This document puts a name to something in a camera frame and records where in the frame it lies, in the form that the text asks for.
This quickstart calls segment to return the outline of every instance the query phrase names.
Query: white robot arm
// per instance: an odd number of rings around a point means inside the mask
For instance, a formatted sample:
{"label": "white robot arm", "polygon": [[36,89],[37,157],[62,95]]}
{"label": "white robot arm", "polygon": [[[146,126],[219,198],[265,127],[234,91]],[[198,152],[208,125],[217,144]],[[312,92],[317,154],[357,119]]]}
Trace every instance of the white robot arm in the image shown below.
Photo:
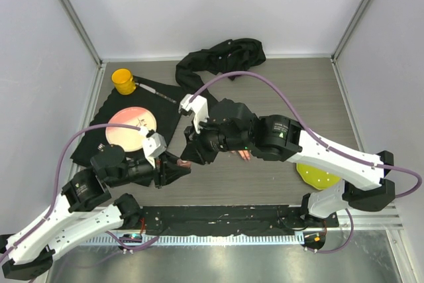
{"label": "white robot arm", "polygon": [[[87,195],[93,194],[91,182],[81,183],[79,181],[77,184],[78,188],[86,189],[84,192]],[[89,198],[86,202],[81,201],[75,205],[72,204],[72,200],[67,197],[67,194],[69,192],[66,193],[65,190],[64,193],[58,195],[53,214],[21,245],[9,253],[9,260],[3,264],[5,278],[31,280],[46,272],[54,261],[82,242],[113,229],[130,229],[140,219],[139,204],[131,195],[124,194],[99,213],[81,221],[81,217],[94,208],[92,203],[98,201],[89,195],[86,197]],[[98,193],[97,197],[106,198]],[[14,243],[33,228],[44,215],[45,212],[15,235],[1,235],[2,252],[13,247]]]}
{"label": "white robot arm", "polygon": [[[187,147],[181,158],[198,164],[214,161],[218,152],[249,149],[253,156],[264,160],[302,163],[320,168],[343,178],[338,184],[321,192],[304,196],[304,215],[324,219],[349,206],[365,211],[379,211],[395,198],[394,183],[384,179],[388,173],[377,164],[393,164],[389,152],[366,154],[337,144],[315,134],[325,141],[321,146],[293,119],[282,115],[257,117],[245,104],[224,99],[207,109],[207,100],[197,96],[190,102],[187,95],[180,103],[184,115],[194,113],[193,125],[185,130]],[[365,166],[331,152],[339,149],[355,158],[373,162]]]}

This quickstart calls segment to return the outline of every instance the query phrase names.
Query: gray tabletop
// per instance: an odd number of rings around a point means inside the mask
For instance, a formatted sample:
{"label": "gray tabletop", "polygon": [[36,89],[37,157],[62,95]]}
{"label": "gray tabletop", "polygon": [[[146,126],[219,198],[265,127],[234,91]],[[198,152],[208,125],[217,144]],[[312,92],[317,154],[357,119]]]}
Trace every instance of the gray tabletop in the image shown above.
{"label": "gray tabletop", "polygon": [[[106,66],[97,109],[113,89],[111,74],[128,68],[134,75],[165,84],[176,84],[177,61],[114,62]],[[306,123],[320,135],[357,148],[345,105],[328,58],[269,59],[251,71],[273,81],[294,104]],[[202,72],[203,81],[214,78]],[[258,116],[281,114],[293,117],[280,98],[266,85],[250,77],[216,83],[210,92],[218,99],[245,103]],[[168,150],[182,153],[183,130],[189,125],[182,118]],[[244,162],[238,155],[221,153],[211,165],[193,165],[189,176],[162,189],[129,184],[111,189],[113,198],[128,192],[141,205],[242,205],[300,204],[307,192],[315,191],[297,175],[294,164],[264,162],[253,158]]]}

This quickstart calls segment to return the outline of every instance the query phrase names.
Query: wire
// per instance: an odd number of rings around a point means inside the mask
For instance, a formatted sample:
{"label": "wire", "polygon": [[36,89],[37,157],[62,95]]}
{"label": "wire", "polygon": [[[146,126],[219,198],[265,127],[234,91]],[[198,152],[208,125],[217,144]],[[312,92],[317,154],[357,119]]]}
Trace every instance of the wire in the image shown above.
{"label": "wire", "polygon": [[141,218],[141,229],[140,229],[140,235],[143,234],[144,228],[146,227],[146,224],[144,223],[144,218]]}
{"label": "wire", "polygon": [[311,252],[313,252],[313,253],[320,253],[320,254],[323,254],[323,255],[328,255],[328,254],[330,254],[330,253],[334,253],[334,252],[339,252],[339,251],[341,251],[341,250],[343,250],[345,247],[347,247],[347,245],[350,243],[350,240],[352,240],[352,237],[353,237],[353,228],[354,228],[354,226],[353,226],[353,218],[352,218],[352,215],[350,214],[350,212],[349,212],[349,210],[348,209],[346,209],[346,212],[347,212],[347,215],[349,216],[349,220],[350,220],[350,233],[349,233],[349,236],[347,237],[347,240],[346,240],[346,242],[345,243],[343,243],[340,247],[338,247],[338,248],[336,248],[336,249],[333,249],[333,250],[324,250],[324,251],[322,251],[322,250],[314,250],[314,249],[312,249],[312,248],[307,248],[307,250],[308,251],[311,251]]}
{"label": "wire", "polygon": [[309,226],[305,226],[303,228],[291,228],[288,225],[286,225],[286,223],[284,222],[283,217],[278,217],[280,219],[281,224],[286,227],[287,229],[293,230],[293,231],[303,231],[306,230]]}
{"label": "wire", "polygon": [[327,222],[324,220],[324,233],[322,235],[325,236],[327,234],[327,231],[328,231],[328,229],[327,229]]}
{"label": "wire", "polygon": [[137,251],[141,251],[141,250],[144,250],[145,248],[148,248],[150,245],[152,245],[153,243],[155,243],[157,240],[159,240],[159,237],[155,237],[155,238],[153,238],[153,239],[151,239],[151,240],[149,240],[149,241],[147,241],[146,243],[143,243],[142,245],[139,245],[139,246],[137,246],[137,247],[132,247],[132,246],[130,246],[130,245],[126,245],[126,244],[124,244],[116,235],[114,235],[112,232],[110,232],[110,231],[106,231],[106,233],[108,234],[108,235],[110,235],[116,242],[118,242],[119,243],[119,245],[120,246],[122,246],[123,248],[126,248],[126,249],[128,249],[128,250],[133,250],[134,252],[137,252]]}
{"label": "wire", "polygon": [[79,132],[75,133],[74,135],[72,135],[72,137],[69,139],[69,141],[65,144],[65,146],[62,149],[62,152],[60,153],[60,156],[59,156],[58,165],[56,167],[56,173],[54,175],[54,185],[53,185],[52,201],[50,203],[50,207],[48,208],[48,211],[47,211],[46,215],[44,215],[44,217],[34,227],[32,227],[21,238],[19,238],[18,240],[16,240],[11,245],[11,247],[8,248],[6,250],[6,252],[3,253],[3,255],[0,256],[0,263],[2,263],[5,260],[5,258],[9,255],[10,252],[12,252],[13,249],[17,248],[26,238],[28,238],[30,235],[32,235],[51,216],[51,214],[52,214],[52,212],[54,210],[54,206],[56,204],[56,198],[57,198],[57,194],[58,194],[58,190],[59,190],[60,169],[62,167],[62,162],[64,161],[64,158],[65,158],[65,153],[68,150],[69,146],[72,144],[72,142],[77,137],[79,137],[80,135],[82,135],[82,134],[84,134],[84,133],[86,133],[88,131],[92,131],[94,129],[104,129],[105,127],[121,127],[121,128],[124,128],[124,129],[135,129],[137,131],[140,130],[140,127],[137,127],[137,126],[126,125],[126,124],[112,124],[112,123],[107,123],[107,124],[98,124],[98,125],[93,125],[93,126],[86,127],[84,129],[80,130]]}
{"label": "wire", "polygon": [[345,157],[351,161],[363,164],[365,166],[369,166],[369,167],[377,167],[377,168],[383,168],[383,169],[390,169],[390,170],[395,170],[398,172],[403,172],[406,174],[410,174],[414,177],[417,178],[417,183],[416,185],[414,185],[414,187],[412,187],[410,190],[406,191],[406,192],[402,192],[398,195],[396,195],[396,198],[401,198],[401,197],[405,197],[408,196],[409,194],[412,194],[413,192],[417,191],[418,188],[421,187],[422,183],[423,183],[423,179],[422,177],[407,168],[402,168],[402,167],[398,167],[398,166],[392,166],[392,165],[386,165],[386,164],[375,164],[373,162],[369,162],[367,160],[363,160],[360,158],[356,158],[352,155],[349,155],[345,152],[342,152],[341,150],[338,150],[332,146],[329,146],[326,142],[322,141],[305,123],[305,121],[301,118],[301,116],[299,115],[299,113],[296,111],[296,109],[294,108],[294,106],[290,103],[289,99],[284,95],[283,92],[280,91],[280,89],[278,89],[278,87],[276,87],[275,84],[273,84],[270,80],[266,79],[264,76],[261,76],[259,74],[255,74],[255,73],[251,73],[251,72],[246,72],[246,71],[234,71],[234,72],[228,72],[225,74],[221,74],[220,76],[217,76],[216,78],[214,78],[213,80],[207,82],[204,86],[202,86],[200,89],[198,89],[193,96],[190,98],[190,102],[192,102],[198,95],[200,95],[203,91],[205,91],[209,86],[211,86],[212,84],[214,84],[215,82],[218,82],[224,78],[228,78],[230,76],[251,76],[253,78],[257,78],[259,80],[261,80],[262,82],[264,82],[265,84],[267,84],[269,87],[271,87],[277,94],[278,96],[280,96],[282,98],[282,100],[284,101],[284,103],[286,103],[286,105],[288,106],[289,110],[293,113],[294,117],[297,119],[297,121],[301,124],[301,126],[303,127],[303,129],[317,142],[319,143],[321,146],[324,146],[327,150],[332,151],[336,154],[338,154],[339,156]]}
{"label": "wire", "polygon": [[[151,240],[149,240],[149,241],[147,241],[143,246],[143,249],[139,249],[139,250],[137,250],[137,251],[142,251],[142,250],[145,250],[145,249],[147,249],[150,245],[152,245],[153,243],[155,243],[157,240],[159,239],[159,237],[155,237],[155,238],[153,238],[153,239],[151,239]],[[101,263],[103,263],[103,262],[105,262],[105,261],[107,261],[107,260],[109,260],[110,258],[113,258],[114,256],[116,256],[116,255],[121,255],[123,252],[122,251],[117,251],[117,252],[115,252],[115,253],[112,253],[112,254],[110,254],[110,255],[108,255],[108,256],[106,256],[105,258],[102,258],[99,262],[96,262],[95,264],[92,264],[92,265],[77,265],[77,264],[73,264],[73,263],[70,263],[70,262],[68,262],[68,257],[69,257],[69,255],[66,255],[65,256],[65,259],[64,259],[64,261],[63,261],[63,263],[62,263],[62,265],[61,265],[61,267],[59,268],[59,271],[58,271],[58,273],[57,273],[57,275],[56,275],[56,277],[55,277],[55,279],[54,280],[52,280],[53,281],[53,283],[56,283],[57,281],[58,281],[58,279],[59,279],[59,277],[62,275],[62,272],[64,271],[64,269],[65,269],[65,267],[66,267],[66,265],[70,265],[71,267],[73,267],[73,268],[82,268],[82,269],[88,269],[88,268],[94,268],[94,267],[96,267],[96,266],[99,266]]]}

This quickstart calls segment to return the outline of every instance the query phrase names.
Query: white wall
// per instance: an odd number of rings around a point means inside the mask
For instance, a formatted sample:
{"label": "white wall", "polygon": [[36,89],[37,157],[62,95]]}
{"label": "white wall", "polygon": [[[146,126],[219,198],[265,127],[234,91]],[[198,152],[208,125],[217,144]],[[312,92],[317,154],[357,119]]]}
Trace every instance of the white wall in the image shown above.
{"label": "white wall", "polygon": [[[339,65],[359,129],[370,152],[395,154],[395,163],[424,175],[424,0],[373,0]],[[391,172],[398,192],[413,177]],[[396,200],[421,269],[424,188]]]}
{"label": "white wall", "polygon": [[185,56],[228,38],[330,54],[360,0],[71,0],[102,58]]}
{"label": "white wall", "polygon": [[50,203],[95,70],[58,0],[0,0],[0,233],[22,229]]}

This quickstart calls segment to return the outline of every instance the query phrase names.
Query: black fabric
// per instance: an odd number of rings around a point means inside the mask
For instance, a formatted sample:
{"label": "black fabric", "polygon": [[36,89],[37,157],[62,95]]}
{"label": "black fabric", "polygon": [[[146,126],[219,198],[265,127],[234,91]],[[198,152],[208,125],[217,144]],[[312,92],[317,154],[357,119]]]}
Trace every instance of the black fabric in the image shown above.
{"label": "black fabric", "polygon": [[[251,66],[258,66],[266,60],[260,41],[244,38],[227,40],[210,49],[189,53],[176,66],[175,79],[186,93],[193,94],[203,86],[203,81],[195,72],[209,71],[212,74],[231,71],[247,71]],[[206,97],[209,109],[216,103],[207,90],[202,93]]]}
{"label": "black fabric", "polygon": [[[134,79],[136,82],[148,85],[157,92],[171,97],[178,102],[180,102],[186,94],[184,90],[178,86],[161,84],[137,76],[135,76]],[[143,107],[152,112],[158,125],[157,132],[163,135],[166,143],[169,144],[176,130],[178,121],[180,120],[178,105],[179,103],[173,104],[163,97],[150,93],[141,87],[137,87],[135,91],[129,95],[121,95],[116,89],[113,89],[90,125],[108,123],[112,116],[127,107]],[[86,132],[75,152],[71,155],[72,160],[76,164],[88,167],[90,165],[90,158],[97,154],[99,151],[97,147],[100,144],[108,144],[105,129],[96,129]],[[130,158],[141,158],[144,156],[144,153],[142,149],[140,149],[136,152],[128,152],[127,156]]]}

